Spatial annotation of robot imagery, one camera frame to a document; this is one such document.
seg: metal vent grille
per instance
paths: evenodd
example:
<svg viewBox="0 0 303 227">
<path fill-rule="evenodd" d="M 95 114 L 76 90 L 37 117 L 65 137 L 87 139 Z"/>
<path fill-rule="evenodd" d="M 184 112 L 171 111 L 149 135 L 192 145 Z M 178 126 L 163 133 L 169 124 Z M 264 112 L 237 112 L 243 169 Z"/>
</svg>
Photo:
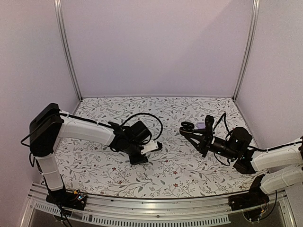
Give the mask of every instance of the metal vent grille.
<svg viewBox="0 0 303 227">
<path fill-rule="evenodd" d="M 48 205 L 48 204 L 36 202 L 36 203 L 35 203 L 35 208 L 36 208 L 37 210 L 41 210 L 41 211 L 44 211 L 44 212 L 46 212 L 46 213 L 55 214 L 55 215 L 60 215 L 60 210 L 59 210 L 59 208 L 57 208 L 56 206 L 50 206 L 50 205 Z"/>
<path fill-rule="evenodd" d="M 35 208 L 50 214 L 60 215 L 60 210 L 53 205 L 48 205 L 41 202 L 35 203 Z M 104 218 L 98 215 L 83 214 L 81 219 L 71 218 L 86 223 L 96 224 L 106 227 L 210 227 L 229 224 L 228 215 L 221 215 L 211 218 L 200 218 L 194 220 L 123 220 L 117 218 Z"/>
</svg>

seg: table surface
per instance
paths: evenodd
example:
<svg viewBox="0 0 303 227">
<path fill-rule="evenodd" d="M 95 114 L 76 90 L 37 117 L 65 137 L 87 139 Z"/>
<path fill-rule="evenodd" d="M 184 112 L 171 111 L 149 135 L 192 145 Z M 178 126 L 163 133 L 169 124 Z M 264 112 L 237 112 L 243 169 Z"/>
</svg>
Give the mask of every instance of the table surface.
<svg viewBox="0 0 303 227">
<path fill-rule="evenodd" d="M 224 112 L 229 129 L 246 127 L 230 98 L 85 98 L 77 116 L 119 124 L 135 113 L 159 117 L 164 125 L 158 140 L 163 149 L 148 154 L 148 163 L 132 166 L 125 153 L 113 152 L 91 141 L 64 138 L 56 153 L 64 183 L 67 189 L 131 198 L 201 197 L 248 190 L 257 174 L 242 175 L 232 166 L 223 166 L 211 152 L 203 158 L 178 132 L 183 121 L 203 122 L 207 114 L 218 120 Z M 154 137 L 159 133 L 159 123 L 149 116 L 129 123 L 139 119 Z M 223 122 L 215 132 L 225 138 Z"/>
</svg>

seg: lavender wall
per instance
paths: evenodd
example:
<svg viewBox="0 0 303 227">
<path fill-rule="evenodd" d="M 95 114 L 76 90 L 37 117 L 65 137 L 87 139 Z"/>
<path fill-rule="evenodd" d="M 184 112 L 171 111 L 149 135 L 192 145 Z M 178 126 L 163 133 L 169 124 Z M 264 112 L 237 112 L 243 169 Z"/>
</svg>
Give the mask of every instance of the lavender wall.
<svg viewBox="0 0 303 227">
<path fill-rule="evenodd" d="M 83 96 L 232 96 L 252 0 L 65 0 Z"/>
<path fill-rule="evenodd" d="M 303 1 L 260 1 L 256 36 L 238 105 L 260 147 L 303 133 Z M 303 227 L 302 183 L 286 188 Z"/>
<path fill-rule="evenodd" d="M 0 2 L 0 226 L 16 227 L 36 169 L 19 141 L 50 102 L 77 104 L 53 0 Z"/>
</svg>

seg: white robotic arm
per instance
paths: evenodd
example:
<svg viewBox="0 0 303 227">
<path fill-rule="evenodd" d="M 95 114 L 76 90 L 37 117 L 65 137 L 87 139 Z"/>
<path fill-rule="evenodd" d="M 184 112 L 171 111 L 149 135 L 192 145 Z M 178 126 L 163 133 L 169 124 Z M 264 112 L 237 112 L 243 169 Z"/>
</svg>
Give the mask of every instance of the white robotic arm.
<svg viewBox="0 0 303 227">
<path fill-rule="evenodd" d="M 220 120 L 224 118 L 227 127 L 225 117 L 226 114 L 223 114 Z M 194 124 L 182 122 L 179 131 L 203 157 L 208 151 L 226 157 L 235 162 L 233 167 L 242 174 L 254 174 L 268 168 L 291 165 L 275 173 L 256 177 L 248 193 L 231 196 L 229 202 L 233 210 L 260 205 L 268 201 L 268 194 L 303 182 L 302 138 L 274 148 L 258 149 L 249 146 L 252 136 L 245 128 L 236 127 L 228 131 L 223 140 L 214 136 L 213 124 L 214 118 L 207 115 L 205 129 L 195 130 Z"/>
<path fill-rule="evenodd" d="M 132 126 L 113 122 L 109 124 L 71 115 L 61 111 L 57 104 L 49 104 L 31 122 L 30 134 L 21 143 L 24 144 L 23 141 L 30 138 L 30 151 L 36 158 L 49 191 L 46 199 L 48 202 L 79 210 L 84 209 L 86 202 L 84 193 L 73 194 L 65 189 L 54 157 L 62 138 L 89 140 L 108 146 L 113 151 L 125 152 L 132 165 L 147 162 L 147 152 L 162 148 L 161 143 L 151 140 L 152 134 L 142 121 L 137 121 Z M 160 124 L 161 133 L 163 126 L 161 122 Z"/>
</svg>

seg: aluminum frame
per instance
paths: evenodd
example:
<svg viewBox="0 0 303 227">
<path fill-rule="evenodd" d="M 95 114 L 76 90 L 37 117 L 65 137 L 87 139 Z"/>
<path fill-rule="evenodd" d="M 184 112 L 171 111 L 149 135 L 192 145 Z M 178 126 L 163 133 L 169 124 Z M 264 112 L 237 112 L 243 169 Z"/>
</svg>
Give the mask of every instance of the aluminum frame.
<svg viewBox="0 0 303 227">
<path fill-rule="evenodd" d="M 21 227 L 28 227 L 33 210 L 42 210 L 54 215 L 58 215 L 57 207 L 45 201 L 47 189 L 45 186 L 33 183 L 28 194 L 26 212 L 22 218 Z M 157 223 L 158 227 L 170 227 L 170 223 L 192 223 L 197 226 L 199 221 L 222 220 L 229 222 L 228 215 L 242 210 L 232 211 L 228 205 L 230 195 L 219 195 L 211 197 L 184 198 L 184 199 L 136 199 L 118 198 L 101 195 L 88 195 L 87 205 L 84 211 L 72 210 L 71 219 L 102 226 L 115 226 L 118 221 L 128 223 L 128 225 L 142 227 L 151 226 Z M 275 194 L 269 196 L 270 203 L 275 200 Z M 288 227 L 295 227 L 295 221 L 291 212 L 287 195 L 284 190 L 278 192 L 277 204 L 281 206 L 285 224 Z"/>
<path fill-rule="evenodd" d="M 70 73 L 71 82 L 74 87 L 76 96 L 77 96 L 78 100 L 81 101 L 83 98 L 82 98 L 80 86 L 78 84 L 78 80 L 76 77 L 75 69 L 74 69 L 74 66 L 72 63 L 70 48 L 69 48 L 69 45 L 67 42 L 67 35 L 66 35 L 66 30 L 65 30 L 65 25 L 64 25 L 61 0 L 54 0 L 54 5 L 55 5 L 56 17 L 57 17 L 57 22 L 58 22 L 58 27 L 59 27 L 60 38 L 61 38 L 63 51 L 64 51 L 66 63 L 67 63 L 67 68 Z"/>
<path fill-rule="evenodd" d="M 251 52 L 251 48 L 252 48 L 252 44 L 253 44 L 253 40 L 254 40 L 254 36 L 255 36 L 255 32 L 256 32 L 256 27 L 257 27 L 259 6 L 260 6 L 260 0 L 254 0 L 253 6 L 252 6 L 252 13 L 251 13 L 250 29 L 249 29 L 249 33 L 248 33 L 248 39 L 247 39 L 247 43 L 246 43 L 244 57 L 243 57 L 243 61 L 241 64 L 236 88 L 235 88 L 235 91 L 232 96 L 232 99 L 235 102 L 237 101 L 237 99 L 239 97 L 239 93 L 240 93 L 241 86 L 242 86 L 244 76 L 245 76 L 245 71 L 246 71 L 246 68 L 247 68 L 247 65 L 249 62 L 250 52 Z"/>
</svg>

